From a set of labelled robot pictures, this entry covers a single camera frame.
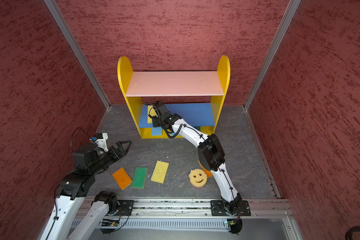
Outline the blue sponge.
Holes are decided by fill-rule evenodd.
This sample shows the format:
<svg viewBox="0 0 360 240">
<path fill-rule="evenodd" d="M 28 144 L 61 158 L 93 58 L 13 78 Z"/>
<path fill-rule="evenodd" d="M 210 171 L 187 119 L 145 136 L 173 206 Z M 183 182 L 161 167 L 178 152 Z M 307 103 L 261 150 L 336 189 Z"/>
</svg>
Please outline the blue sponge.
<svg viewBox="0 0 360 240">
<path fill-rule="evenodd" d="M 161 136 L 162 135 L 162 128 L 152 128 L 151 130 L 151 136 Z"/>
</svg>

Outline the light green sponge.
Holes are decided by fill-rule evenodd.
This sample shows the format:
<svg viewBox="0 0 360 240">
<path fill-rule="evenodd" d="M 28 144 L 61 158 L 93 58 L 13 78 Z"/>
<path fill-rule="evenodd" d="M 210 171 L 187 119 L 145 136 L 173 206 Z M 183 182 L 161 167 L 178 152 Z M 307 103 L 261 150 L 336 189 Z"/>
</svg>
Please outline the light green sponge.
<svg viewBox="0 0 360 240">
<path fill-rule="evenodd" d="M 147 167 L 136 167 L 132 182 L 133 189 L 143 189 L 145 187 L 147 172 Z"/>
</svg>

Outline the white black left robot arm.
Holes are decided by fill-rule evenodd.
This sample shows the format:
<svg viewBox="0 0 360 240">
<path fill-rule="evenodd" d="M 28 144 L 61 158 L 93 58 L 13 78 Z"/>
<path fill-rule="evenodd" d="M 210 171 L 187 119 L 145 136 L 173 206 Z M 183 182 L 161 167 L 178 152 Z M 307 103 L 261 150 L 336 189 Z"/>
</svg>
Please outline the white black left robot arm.
<svg viewBox="0 0 360 240">
<path fill-rule="evenodd" d="M 41 235 L 42 240 L 87 240 L 101 223 L 109 227 L 112 225 L 106 216 L 115 217 L 119 223 L 122 216 L 131 215 L 132 207 L 121 204 L 114 192 L 101 191 L 95 196 L 86 216 L 76 229 L 70 232 L 77 212 L 96 180 L 96 175 L 126 156 L 131 146 L 131 141 L 117 142 L 116 146 L 109 148 L 88 143 L 73 152 L 74 170 L 57 186 L 54 208 Z"/>
</svg>

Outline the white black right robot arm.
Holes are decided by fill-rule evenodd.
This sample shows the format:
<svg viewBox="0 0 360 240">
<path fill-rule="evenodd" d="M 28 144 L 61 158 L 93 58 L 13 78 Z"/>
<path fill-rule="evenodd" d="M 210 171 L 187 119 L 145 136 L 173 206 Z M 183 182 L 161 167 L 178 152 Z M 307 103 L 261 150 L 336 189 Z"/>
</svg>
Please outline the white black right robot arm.
<svg viewBox="0 0 360 240">
<path fill-rule="evenodd" d="M 199 161 L 210 171 L 218 184 L 225 212 L 231 216 L 239 213 L 242 197 L 234 187 L 227 172 L 225 152 L 217 135 L 207 135 L 189 125 L 181 116 L 172 114 L 166 105 L 160 101 L 144 103 L 152 107 L 155 115 L 148 113 L 153 127 L 160 127 L 168 138 L 181 136 L 193 144 L 198 150 Z"/>
</svg>

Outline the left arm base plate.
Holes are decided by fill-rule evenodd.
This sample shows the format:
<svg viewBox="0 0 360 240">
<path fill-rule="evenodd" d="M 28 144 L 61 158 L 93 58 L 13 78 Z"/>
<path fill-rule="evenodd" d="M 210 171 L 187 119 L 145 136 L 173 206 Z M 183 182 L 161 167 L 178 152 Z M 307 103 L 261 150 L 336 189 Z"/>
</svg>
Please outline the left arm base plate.
<svg viewBox="0 0 360 240">
<path fill-rule="evenodd" d="M 116 200 L 110 202 L 109 211 L 106 216 L 130 216 L 134 203 L 134 200 Z"/>
</svg>

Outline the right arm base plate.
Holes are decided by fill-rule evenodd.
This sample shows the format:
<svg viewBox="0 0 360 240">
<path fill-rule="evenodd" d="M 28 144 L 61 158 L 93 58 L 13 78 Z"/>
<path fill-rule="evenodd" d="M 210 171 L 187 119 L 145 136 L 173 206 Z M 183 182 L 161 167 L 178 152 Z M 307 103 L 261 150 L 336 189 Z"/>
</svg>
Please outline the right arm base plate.
<svg viewBox="0 0 360 240">
<path fill-rule="evenodd" d="M 238 217 L 251 216 L 251 209 L 248 201 L 241 201 L 239 204 L 227 204 L 223 200 L 212 200 L 211 202 L 212 216 Z"/>
</svg>

